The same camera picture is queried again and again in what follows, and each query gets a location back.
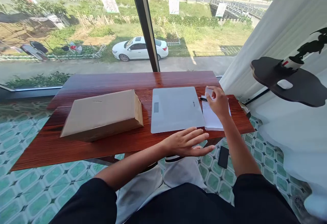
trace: white pants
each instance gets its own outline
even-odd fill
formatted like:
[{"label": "white pants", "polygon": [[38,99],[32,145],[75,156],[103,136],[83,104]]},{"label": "white pants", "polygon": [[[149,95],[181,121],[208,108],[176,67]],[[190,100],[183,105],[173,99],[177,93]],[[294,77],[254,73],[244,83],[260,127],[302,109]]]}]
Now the white pants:
[{"label": "white pants", "polygon": [[155,196],[184,183],[192,183],[203,190],[207,188],[195,157],[172,156],[166,158],[163,176],[158,164],[150,170],[138,174],[116,192],[116,224],[127,221],[134,212]]}]

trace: smartphone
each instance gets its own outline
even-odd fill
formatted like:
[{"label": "smartphone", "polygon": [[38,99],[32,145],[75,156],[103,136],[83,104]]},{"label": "smartphone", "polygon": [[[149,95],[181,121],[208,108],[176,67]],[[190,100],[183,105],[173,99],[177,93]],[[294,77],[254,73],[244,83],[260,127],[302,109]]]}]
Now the smartphone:
[{"label": "smartphone", "polygon": [[220,147],[220,153],[219,153],[219,159],[218,159],[218,165],[220,165],[223,168],[227,168],[228,163],[228,155],[229,150],[226,147],[221,146]]}]

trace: patterned tile floor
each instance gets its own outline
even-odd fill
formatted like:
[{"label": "patterned tile floor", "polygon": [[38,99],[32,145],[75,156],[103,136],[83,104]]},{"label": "patterned tile floor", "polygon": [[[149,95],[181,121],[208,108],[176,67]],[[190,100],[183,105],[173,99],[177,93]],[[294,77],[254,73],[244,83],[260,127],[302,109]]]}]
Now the patterned tile floor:
[{"label": "patterned tile floor", "polygon": [[[48,223],[84,182],[105,167],[77,161],[8,172],[51,115],[46,110],[48,102],[45,99],[0,105],[1,224]],[[256,129],[261,126],[261,121],[253,117],[251,123]],[[264,141],[258,132],[245,134],[243,138],[263,175],[278,187],[301,219],[302,212],[295,206],[294,198],[302,202],[311,193],[308,185],[285,172],[282,151]],[[230,158],[227,169],[218,165],[221,146],[228,147],[225,138],[213,152],[198,159],[199,169],[208,192],[219,194],[233,204],[236,176]],[[164,161],[159,165],[163,170]]]}]

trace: left hand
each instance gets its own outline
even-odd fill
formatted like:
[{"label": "left hand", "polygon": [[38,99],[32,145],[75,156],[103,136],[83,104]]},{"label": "left hand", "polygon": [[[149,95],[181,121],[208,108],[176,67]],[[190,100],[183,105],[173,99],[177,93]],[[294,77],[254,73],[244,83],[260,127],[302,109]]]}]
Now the left hand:
[{"label": "left hand", "polygon": [[167,137],[160,142],[160,145],[166,152],[166,155],[178,155],[182,157],[192,156],[199,157],[208,154],[215,149],[215,146],[202,148],[201,146],[193,147],[209,137],[208,133],[203,133],[203,129],[191,127],[179,131]]}]

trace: car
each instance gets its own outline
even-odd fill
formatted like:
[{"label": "car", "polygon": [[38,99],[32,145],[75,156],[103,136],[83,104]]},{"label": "car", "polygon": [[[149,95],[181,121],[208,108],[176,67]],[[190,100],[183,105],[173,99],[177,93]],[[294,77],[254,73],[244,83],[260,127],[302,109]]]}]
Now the car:
[{"label": "car", "polygon": [[[168,56],[167,42],[155,38],[158,60]],[[134,59],[149,59],[144,37],[134,37],[129,41],[115,44],[112,48],[113,55],[123,62]]]}]

